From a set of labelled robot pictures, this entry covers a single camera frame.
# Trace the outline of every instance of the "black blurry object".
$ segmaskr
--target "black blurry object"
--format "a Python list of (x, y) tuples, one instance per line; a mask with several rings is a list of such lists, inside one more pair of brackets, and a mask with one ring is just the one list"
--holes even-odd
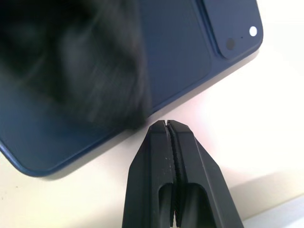
[(134, 129), (149, 114), (136, 0), (3, 0), (0, 61), (81, 122)]

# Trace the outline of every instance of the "white surface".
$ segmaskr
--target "white surface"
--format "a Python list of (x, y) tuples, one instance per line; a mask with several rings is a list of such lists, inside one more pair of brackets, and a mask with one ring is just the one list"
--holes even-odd
[[(265, 38), (257, 57), (151, 118), (191, 128), (220, 165), (242, 219), (304, 193), (303, 7), (258, 3)], [(48, 178), (27, 177), (0, 154), (0, 227), (121, 227), (129, 165), (145, 132), (122, 134)]]
[(244, 221), (245, 228), (303, 228), (304, 195)]

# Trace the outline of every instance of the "white table surface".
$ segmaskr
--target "white table surface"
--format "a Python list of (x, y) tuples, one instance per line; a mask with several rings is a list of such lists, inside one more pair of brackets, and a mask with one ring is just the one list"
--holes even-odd
[[(242, 219), (304, 194), (303, 3), (258, 3), (259, 53), (150, 119), (191, 128), (220, 165)], [(0, 227), (121, 227), (129, 165), (146, 131), (123, 133), (47, 178), (19, 173), (0, 153)]]

